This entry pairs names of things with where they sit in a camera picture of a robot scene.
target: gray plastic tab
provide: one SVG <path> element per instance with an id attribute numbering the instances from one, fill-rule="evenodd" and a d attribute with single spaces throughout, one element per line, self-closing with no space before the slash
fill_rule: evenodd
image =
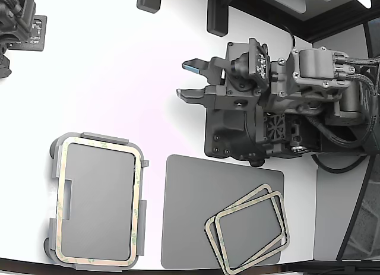
<path id="1" fill-rule="evenodd" d="M 149 167 L 149 160 L 141 161 L 141 167 Z"/>
<path id="2" fill-rule="evenodd" d="M 56 246 L 56 230 L 57 230 L 57 220 L 50 218 L 49 219 L 49 248 L 55 250 Z"/>
<path id="3" fill-rule="evenodd" d="M 141 256 L 144 256 L 146 217 L 147 202 L 146 200 L 140 200 L 138 208 L 137 255 Z"/>
<path id="4" fill-rule="evenodd" d="M 99 272 L 121 272 L 123 269 L 118 266 L 99 266 L 99 265 L 84 265 L 74 264 L 74 269 L 83 271 L 99 271 Z"/>
<path id="5" fill-rule="evenodd" d="M 107 135 L 92 134 L 90 132 L 84 132 L 81 134 L 81 136 L 83 138 L 87 138 L 89 140 L 105 141 L 108 143 L 122 144 L 123 146 L 125 146 L 129 143 L 129 140 L 126 140 L 124 138 L 109 137 Z"/>

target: black metal bracket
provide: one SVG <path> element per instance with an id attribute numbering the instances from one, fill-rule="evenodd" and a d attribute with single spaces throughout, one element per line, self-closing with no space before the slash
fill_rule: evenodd
<path id="1" fill-rule="evenodd" d="M 228 34 L 229 5 L 233 0 L 208 0 L 207 31 L 217 36 Z"/>
<path id="2" fill-rule="evenodd" d="M 152 14 L 158 12 L 160 7 L 161 0 L 137 0 L 137 8 Z"/>
<path id="3" fill-rule="evenodd" d="M 208 0 L 207 31 L 217 36 L 228 34 L 229 5 L 233 0 Z M 161 0 L 137 0 L 137 8 L 156 13 Z"/>

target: gray mat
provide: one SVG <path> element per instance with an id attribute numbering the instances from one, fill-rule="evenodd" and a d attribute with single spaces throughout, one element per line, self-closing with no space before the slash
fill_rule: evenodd
<path id="1" fill-rule="evenodd" d="M 129 153 L 69 145 L 66 178 L 72 192 L 69 220 L 62 225 L 65 256 L 129 258 L 134 162 Z"/>
<path id="2" fill-rule="evenodd" d="M 284 191 L 284 176 L 274 170 L 177 155 L 168 158 L 166 169 L 161 249 L 161 263 L 166 269 L 218 268 L 204 232 L 206 220 L 262 184 L 269 184 L 273 191 Z M 264 194 L 266 192 L 262 191 L 257 197 Z M 244 209 L 252 212 L 252 216 L 246 219 L 243 219 L 246 212 L 241 211 L 243 217 L 239 218 L 243 225 L 239 224 L 239 227 L 228 219 L 232 214 L 226 216 L 222 229 L 228 237 L 234 230 L 244 229 L 244 225 L 251 227 L 244 231 L 244 235 L 241 231 L 235 232 L 237 240 L 231 241 L 229 247 L 226 244 L 230 260 L 236 265 L 232 264 L 232 267 L 242 264 L 263 247 L 263 242 L 266 245 L 278 235 L 275 228 L 263 229 L 266 217 L 270 217 L 267 223 L 271 224 L 276 216 L 270 201 L 262 203 L 261 208 Z M 279 259 L 280 254 L 277 254 L 258 265 L 276 264 Z"/>

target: gray rectangular tray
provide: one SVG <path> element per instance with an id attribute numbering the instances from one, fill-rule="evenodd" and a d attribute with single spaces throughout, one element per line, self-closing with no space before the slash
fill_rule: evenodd
<path id="1" fill-rule="evenodd" d="M 218 268 L 218 262 L 204 232 L 204 224 L 231 203 L 242 198 L 262 184 L 269 184 L 273 191 L 284 191 L 284 176 L 280 171 L 258 169 L 241 165 L 172 155 L 167 160 L 164 198 L 163 236 L 161 264 L 166 269 Z M 262 191 L 255 198 L 265 195 Z M 259 216 L 274 214 L 271 205 Z M 226 232 L 234 227 L 223 226 Z M 261 241 L 273 240 L 271 232 L 260 231 L 260 241 L 255 236 L 244 237 L 250 244 L 241 249 L 231 245 L 234 262 L 243 263 L 248 254 L 260 250 Z M 259 265 L 275 264 L 280 254 Z"/>
<path id="2" fill-rule="evenodd" d="M 122 271 L 143 255 L 142 152 L 128 140 L 67 134 L 54 145 L 57 217 L 48 254 L 60 265 Z"/>

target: rectangular frame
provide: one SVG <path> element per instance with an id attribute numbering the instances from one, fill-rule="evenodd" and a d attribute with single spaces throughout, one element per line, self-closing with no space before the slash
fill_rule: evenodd
<path id="1" fill-rule="evenodd" d="M 66 163 L 67 163 L 67 153 L 70 144 L 81 144 L 84 146 L 91 146 L 103 149 L 109 149 L 114 151 L 121 151 L 125 153 L 131 153 L 135 157 L 135 174 L 134 174 L 134 188 L 133 188 L 133 199 L 132 199 L 132 211 L 138 211 L 138 205 L 140 200 L 140 174 L 141 174 L 141 155 L 140 152 L 129 146 L 123 146 L 120 144 L 107 143 L 103 141 L 90 140 L 81 137 L 69 137 L 62 144 L 62 154 L 60 161 L 60 174 L 58 181 L 58 197 L 57 197 L 57 208 L 56 208 L 56 248 L 55 253 L 59 260 L 65 263 L 72 264 L 87 264 L 87 265 L 103 265 L 103 266 L 120 266 L 127 267 L 134 263 L 137 257 L 137 243 L 132 240 L 133 234 L 137 235 L 138 227 L 138 213 L 132 213 L 132 224 L 131 224 L 131 252 L 127 260 L 100 260 L 92 258 L 75 258 L 66 257 L 62 254 L 62 221 L 63 221 L 63 203 L 64 203 L 64 191 L 65 191 L 65 174 L 66 174 Z"/>
<path id="2" fill-rule="evenodd" d="M 254 204 L 258 204 L 258 203 L 260 203 L 262 201 L 265 201 L 265 200 L 267 200 L 269 198 L 273 198 L 273 197 L 278 197 L 280 199 L 281 209 L 282 209 L 282 212 L 283 212 L 283 222 L 281 222 L 281 224 L 283 224 L 284 228 L 285 228 L 285 237 L 286 237 L 285 244 L 282 245 L 282 246 L 280 246 L 280 247 L 278 247 L 278 248 L 276 248 L 275 250 L 273 250 L 273 251 L 271 251 L 271 252 L 263 255 L 262 257 L 260 257 L 260 258 L 258 258 L 256 260 L 252 260 L 251 259 L 251 258 L 254 257 L 253 256 L 249 260 L 247 260 L 247 261 L 249 261 L 249 263 L 247 263 L 244 266 L 238 267 L 235 270 L 232 270 L 229 267 L 229 262 L 228 262 L 228 259 L 227 259 L 226 247 L 224 246 L 224 242 L 223 242 L 223 234 L 221 232 L 221 227 L 220 227 L 220 218 L 223 217 L 223 216 L 226 216 L 228 214 L 234 213 L 236 211 L 242 210 L 243 208 L 247 208 L 247 207 L 250 207 L 250 206 L 252 206 Z M 272 193 L 270 193 L 268 195 L 262 196 L 260 198 L 254 199 L 254 200 L 249 201 L 249 202 L 246 202 L 246 203 L 241 204 L 241 205 L 239 205 L 237 207 L 233 207 L 233 208 L 230 208 L 228 210 L 221 211 L 219 214 L 216 215 L 215 222 L 216 222 L 216 229 L 217 229 L 217 233 L 218 233 L 218 237 L 219 237 L 219 242 L 220 242 L 220 249 L 222 251 L 223 258 L 224 258 L 225 268 L 226 268 L 227 274 L 229 274 L 229 275 L 238 274 L 241 271 L 244 271 L 244 270 L 246 270 L 246 269 L 254 266 L 257 263 L 260 263 L 261 261 L 264 261 L 265 259 L 273 256 L 274 254 L 276 254 L 278 252 L 281 252 L 282 250 L 284 250 L 285 248 L 287 248 L 289 246 L 289 244 L 290 244 L 289 227 L 287 225 L 286 213 L 285 213 L 285 209 L 284 209 L 284 200 L 283 200 L 282 194 L 280 192 L 272 192 Z"/>
<path id="3" fill-rule="evenodd" d="M 236 202 L 234 202 L 232 205 L 228 206 L 224 210 L 228 210 L 229 208 L 233 208 L 233 207 L 236 207 L 240 204 L 243 204 L 245 201 L 248 201 L 250 198 L 252 198 L 254 195 L 256 195 L 257 193 L 261 192 L 264 189 L 266 189 L 268 191 L 268 193 L 272 193 L 271 187 L 268 184 L 263 184 L 263 185 L 259 186 L 258 188 L 254 189 L 253 191 L 251 191 L 250 193 L 248 193 L 247 195 L 245 195 L 244 197 L 242 197 L 241 199 L 237 200 Z M 272 200 L 272 204 L 273 204 L 274 210 L 275 210 L 277 218 L 278 218 L 278 222 L 281 223 L 283 219 L 281 218 L 280 211 L 278 210 L 277 203 L 276 203 L 274 198 L 271 198 L 271 200 Z M 206 221 L 204 229 L 205 229 L 205 233 L 208 237 L 208 240 L 210 241 L 210 244 L 214 250 L 214 254 L 216 256 L 216 259 L 219 262 L 220 268 L 222 269 L 223 273 L 226 274 L 227 271 L 226 271 L 226 268 L 224 266 L 223 258 L 220 254 L 219 248 L 215 242 L 214 236 L 211 233 L 211 229 L 210 229 L 210 226 L 215 222 L 215 218 L 216 218 L 216 216 L 210 217 Z M 281 238 L 279 238 L 280 236 L 276 237 L 271 243 L 266 245 L 262 250 L 258 251 L 253 257 L 251 257 L 249 260 L 245 261 L 242 265 L 248 263 L 251 260 L 255 260 L 256 258 L 260 257 L 263 253 L 268 251 L 273 245 L 275 245 L 278 241 L 280 241 L 282 239 L 282 237 L 284 236 L 283 227 L 281 227 L 281 229 L 282 229 Z"/>

